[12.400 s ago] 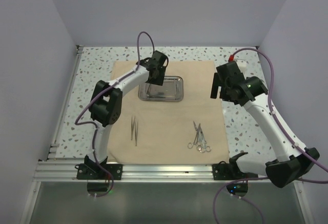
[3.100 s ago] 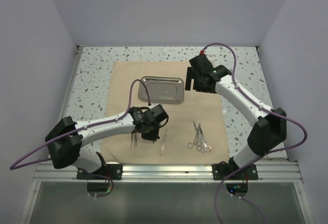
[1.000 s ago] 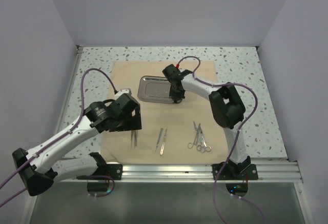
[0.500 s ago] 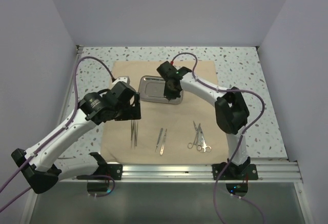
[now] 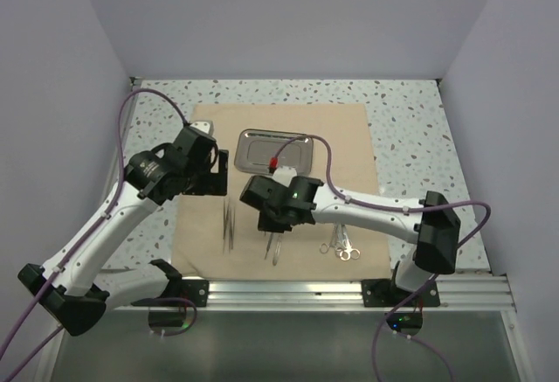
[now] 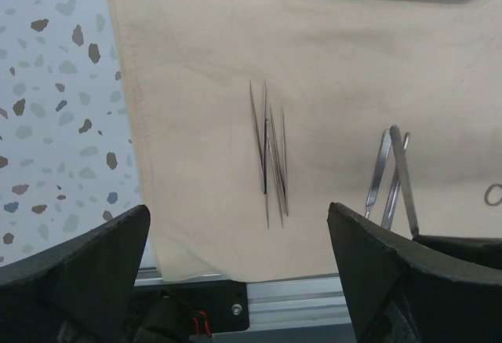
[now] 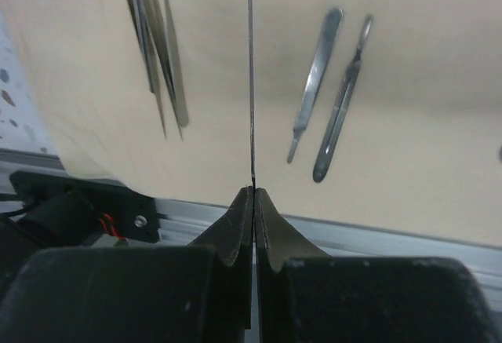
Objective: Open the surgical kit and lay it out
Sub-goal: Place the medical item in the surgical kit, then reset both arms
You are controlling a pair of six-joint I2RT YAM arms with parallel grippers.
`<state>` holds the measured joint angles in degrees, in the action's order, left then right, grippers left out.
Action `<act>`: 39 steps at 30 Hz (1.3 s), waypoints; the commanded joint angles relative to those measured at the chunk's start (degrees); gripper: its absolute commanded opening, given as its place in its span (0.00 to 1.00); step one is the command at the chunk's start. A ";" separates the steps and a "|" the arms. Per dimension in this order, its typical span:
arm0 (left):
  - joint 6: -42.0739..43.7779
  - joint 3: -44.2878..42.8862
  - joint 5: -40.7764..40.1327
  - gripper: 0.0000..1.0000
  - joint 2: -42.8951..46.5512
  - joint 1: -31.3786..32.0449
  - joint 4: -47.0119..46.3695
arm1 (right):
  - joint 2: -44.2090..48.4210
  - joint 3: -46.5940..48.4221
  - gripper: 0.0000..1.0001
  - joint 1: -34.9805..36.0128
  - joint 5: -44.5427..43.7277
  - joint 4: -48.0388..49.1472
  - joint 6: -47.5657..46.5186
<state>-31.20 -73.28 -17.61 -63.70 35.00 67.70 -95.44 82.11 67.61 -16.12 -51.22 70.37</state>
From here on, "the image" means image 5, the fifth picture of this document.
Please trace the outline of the beige cloth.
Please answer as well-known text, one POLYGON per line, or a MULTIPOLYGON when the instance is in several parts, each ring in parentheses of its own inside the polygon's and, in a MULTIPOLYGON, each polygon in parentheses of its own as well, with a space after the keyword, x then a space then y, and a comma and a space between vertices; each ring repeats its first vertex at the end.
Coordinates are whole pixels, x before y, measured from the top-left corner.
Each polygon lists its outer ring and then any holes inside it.
POLYGON ((171 263, 185 276, 208 281, 357 281, 390 276, 386 236, 351 226, 350 241, 360 254, 344 261, 321 244, 331 225, 296 226, 274 239, 257 228, 259 214, 240 203, 249 174, 235 162, 266 167, 291 134, 318 135, 333 153, 336 186, 368 194, 378 180, 365 108, 349 105, 198 106, 193 117, 210 120, 218 146, 229 152, 224 197, 182 196, 178 202, 171 263))

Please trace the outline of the steel tweezers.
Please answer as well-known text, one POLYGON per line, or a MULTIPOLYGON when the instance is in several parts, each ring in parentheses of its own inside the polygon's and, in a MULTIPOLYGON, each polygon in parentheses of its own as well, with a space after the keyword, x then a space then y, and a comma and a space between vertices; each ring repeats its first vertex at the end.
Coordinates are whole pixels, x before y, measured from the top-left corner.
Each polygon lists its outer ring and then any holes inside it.
POLYGON ((227 253, 231 251, 231 236, 232 236, 231 215, 232 215, 231 207, 228 205, 225 214, 225 246, 226 246, 227 253))
POLYGON ((235 236, 235 225, 236 225, 236 213, 234 206, 230 206, 230 219, 229 219, 229 242, 228 247, 229 250, 232 251, 234 249, 234 236, 235 236))

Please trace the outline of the steel scalpel handle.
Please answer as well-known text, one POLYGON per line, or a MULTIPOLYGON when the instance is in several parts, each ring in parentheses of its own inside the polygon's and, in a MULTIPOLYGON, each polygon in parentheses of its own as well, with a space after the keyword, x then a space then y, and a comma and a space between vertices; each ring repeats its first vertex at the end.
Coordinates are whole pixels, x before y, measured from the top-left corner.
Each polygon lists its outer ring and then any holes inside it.
POLYGON ((268 254, 269 254, 269 252, 270 252, 271 244, 272 244, 272 242, 273 242, 273 237, 274 237, 274 234, 273 234, 273 233, 270 233, 270 235, 269 235, 269 237, 268 237, 268 239, 267 239, 267 242, 266 242, 266 250, 265 250, 265 255, 264 255, 264 259, 265 259, 265 260, 267 259, 267 256, 268 256, 268 254))
POLYGON ((280 259, 280 249, 281 249, 281 245, 282 245, 282 237, 283 234, 282 233, 278 233, 277 237, 276 237, 276 245, 274 248, 274 253, 273 253, 273 266, 277 266, 279 259, 280 259))

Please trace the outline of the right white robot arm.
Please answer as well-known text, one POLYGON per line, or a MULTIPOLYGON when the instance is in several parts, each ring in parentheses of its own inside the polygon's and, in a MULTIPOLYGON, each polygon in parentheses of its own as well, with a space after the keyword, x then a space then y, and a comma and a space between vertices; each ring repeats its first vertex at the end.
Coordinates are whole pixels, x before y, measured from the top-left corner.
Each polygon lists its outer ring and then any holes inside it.
POLYGON ((345 225, 412 244, 389 285, 390 298, 399 305, 416 300, 432 275, 456 270, 461 222, 447 199, 435 191, 423 198, 384 198, 332 189, 318 178, 280 168, 271 177, 250 177, 239 200, 259 212, 258 229, 263 232, 285 233, 299 225, 345 225))

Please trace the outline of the steel surgical scissors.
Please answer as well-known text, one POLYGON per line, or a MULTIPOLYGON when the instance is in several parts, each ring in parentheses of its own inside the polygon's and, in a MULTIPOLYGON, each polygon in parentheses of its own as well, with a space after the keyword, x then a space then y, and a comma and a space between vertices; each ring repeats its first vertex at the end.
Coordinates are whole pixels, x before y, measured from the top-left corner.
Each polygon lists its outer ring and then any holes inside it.
POLYGON ((337 224, 334 229, 334 248, 341 260, 347 261, 351 258, 348 245, 349 239, 345 230, 345 225, 337 224))

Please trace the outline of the steel forceps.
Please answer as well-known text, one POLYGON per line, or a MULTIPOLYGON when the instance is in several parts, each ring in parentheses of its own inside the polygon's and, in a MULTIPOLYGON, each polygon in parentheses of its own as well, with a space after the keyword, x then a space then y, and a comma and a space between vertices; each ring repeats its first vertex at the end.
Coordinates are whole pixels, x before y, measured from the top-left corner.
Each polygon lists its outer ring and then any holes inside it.
POLYGON ((222 230, 222 253, 224 254, 228 246, 228 216, 229 216, 229 201, 224 198, 223 201, 223 230, 222 230))

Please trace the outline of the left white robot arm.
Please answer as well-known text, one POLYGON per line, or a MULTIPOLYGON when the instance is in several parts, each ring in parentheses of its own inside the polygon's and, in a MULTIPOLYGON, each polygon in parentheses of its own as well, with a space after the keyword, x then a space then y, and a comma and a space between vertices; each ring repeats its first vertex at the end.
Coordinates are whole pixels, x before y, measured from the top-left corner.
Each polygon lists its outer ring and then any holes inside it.
POLYGON ((74 238, 43 264, 21 269, 18 279, 70 335, 86 333, 122 306, 184 301, 183 277, 165 260, 151 260, 114 283, 103 284, 99 273, 128 235, 166 201, 226 195, 229 153, 217 147, 213 133, 212 121, 196 121, 173 142, 131 156, 123 177, 74 238))

